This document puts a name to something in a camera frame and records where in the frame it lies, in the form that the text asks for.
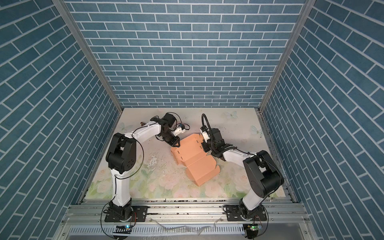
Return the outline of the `orange cardboard paper box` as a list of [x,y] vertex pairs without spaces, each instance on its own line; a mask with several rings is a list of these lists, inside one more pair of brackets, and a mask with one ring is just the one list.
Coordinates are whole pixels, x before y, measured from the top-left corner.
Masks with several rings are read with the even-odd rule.
[[179,147],[172,147],[171,153],[178,165],[186,168],[187,177],[201,186],[220,173],[213,156],[203,150],[203,136],[192,134],[180,141]]

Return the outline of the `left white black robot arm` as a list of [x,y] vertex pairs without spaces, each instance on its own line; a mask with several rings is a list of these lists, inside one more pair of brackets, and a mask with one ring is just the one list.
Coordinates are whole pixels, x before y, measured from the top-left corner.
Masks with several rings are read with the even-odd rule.
[[130,171],[136,164],[137,145],[142,148],[142,143],[150,138],[161,137],[162,142],[171,147],[179,147],[179,134],[186,130],[185,127],[177,125],[181,123],[182,120],[178,114],[167,112],[162,118],[154,116],[147,124],[130,133],[113,135],[106,155],[114,181],[111,208],[120,210],[130,206],[132,198],[129,192],[129,181],[135,174]]

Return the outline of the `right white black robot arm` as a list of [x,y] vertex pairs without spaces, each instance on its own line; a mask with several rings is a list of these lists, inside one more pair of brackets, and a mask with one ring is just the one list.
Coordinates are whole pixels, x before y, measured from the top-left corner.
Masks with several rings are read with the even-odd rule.
[[204,139],[202,147],[205,152],[245,169],[251,189],[240,200],[240,209],[244,215],[258,208],[270,194],[284,184],[280,170],[267,151],[241,151],[238,147],[225,143],[217,128],[201,127],[200,132]]

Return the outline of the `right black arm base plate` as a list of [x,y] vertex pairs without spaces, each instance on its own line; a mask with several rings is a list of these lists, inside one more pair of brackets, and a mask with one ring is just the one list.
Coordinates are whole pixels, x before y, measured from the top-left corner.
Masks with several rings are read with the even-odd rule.
[[229,222],[238,221],[266,221],[268,219],[267,212],[264,206],[260,205],[253,210],[248,210],[245,206],[241,205],[224,205],[222,209]]

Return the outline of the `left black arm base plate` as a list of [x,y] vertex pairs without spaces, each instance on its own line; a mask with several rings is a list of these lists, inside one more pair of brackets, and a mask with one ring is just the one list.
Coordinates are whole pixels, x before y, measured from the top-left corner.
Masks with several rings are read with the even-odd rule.
[[147,206],[128,206],[126,208],[108,207],[103,210],[105,216],[105,222],[111,223],[134,223],[144,222],[147,217],[148,207]]

